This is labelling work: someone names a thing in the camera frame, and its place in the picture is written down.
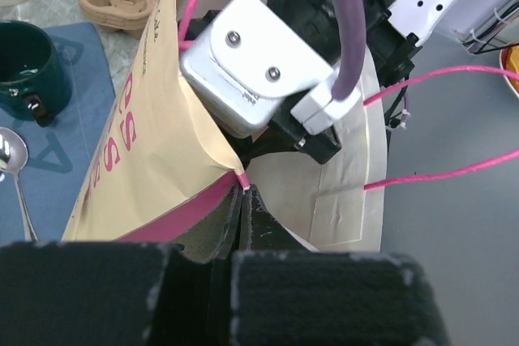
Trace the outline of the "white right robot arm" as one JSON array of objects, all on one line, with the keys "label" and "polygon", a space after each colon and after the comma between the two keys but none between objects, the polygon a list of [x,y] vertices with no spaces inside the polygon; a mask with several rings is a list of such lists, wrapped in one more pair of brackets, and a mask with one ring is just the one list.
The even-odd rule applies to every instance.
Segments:
[{"label": "white right robot arm", "polygon": [[180,69],[242,162],[299,151],[326,164],[361,98],[365,55],[384,86],[406,82],[455,1],[231,0],[181,23]]}]

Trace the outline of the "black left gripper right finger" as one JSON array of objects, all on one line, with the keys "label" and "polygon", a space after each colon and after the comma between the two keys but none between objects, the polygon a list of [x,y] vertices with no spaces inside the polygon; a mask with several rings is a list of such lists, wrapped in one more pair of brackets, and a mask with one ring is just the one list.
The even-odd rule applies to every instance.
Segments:
[{"label": "black left gripper right finger", "polygon": [[448,345],[435,294],[412,258],[290,249],[259,191],[242,203],[241,345]]}]

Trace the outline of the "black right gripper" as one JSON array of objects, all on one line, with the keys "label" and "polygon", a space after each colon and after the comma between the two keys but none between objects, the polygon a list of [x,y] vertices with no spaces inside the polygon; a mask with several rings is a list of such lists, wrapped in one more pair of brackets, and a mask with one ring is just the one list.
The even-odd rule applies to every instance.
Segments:
[{"label": "black right gripper", "polygon": [[[414,67],[411,58],[416,53],[416,36],[402,36],[391,25],[391,14],[390,10],[367,10],[367,43],[378,80],[384,87],[408,79]],[[332,9],[284,9],[281,18],[327,62],[338,60],[338,25]],[[313,135],[291,115],[290,110],[303,97],[301,92],[285,98],[276,107],[268,119],[266,134],[255,141],[251,115],[260,111],[258,98],[249,91],[239,101],[218,97],[219,92],[228,91],[228,87],[211,82],[208,88],[200,89],[199,95],[244,164],[265,154],[296,149],[325,164],[341,150],[334,126]]]}]

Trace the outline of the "kraft paper cakes bag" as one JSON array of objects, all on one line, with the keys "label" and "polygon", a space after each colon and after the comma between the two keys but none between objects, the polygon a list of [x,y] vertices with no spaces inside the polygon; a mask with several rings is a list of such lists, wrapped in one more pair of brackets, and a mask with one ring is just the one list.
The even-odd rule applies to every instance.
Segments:
[{"label": "kraft paper cakes bag", "polygon": [[[159,0],[159,41],[140,40],[62,236],[64,241],[170,241],[199,223],[246,171],[178,68],[176,0]],[[252,175],[267,208],[325,251],[380,248],[387,166],[382,106],[339,121],[344,148],[325,165],[297,152],[261,157]]]}]

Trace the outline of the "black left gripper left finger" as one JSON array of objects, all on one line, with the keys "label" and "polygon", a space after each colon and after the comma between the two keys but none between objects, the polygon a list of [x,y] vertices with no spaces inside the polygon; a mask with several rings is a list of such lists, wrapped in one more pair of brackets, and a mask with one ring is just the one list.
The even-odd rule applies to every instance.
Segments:
[{"label": "black left gripper left finger", "polygon": [[1,248],[4,345],[226,345],[229,268],[242,191],[204,192],[215,243],[194,259],[186,237],[158,243],[14,242]]}]

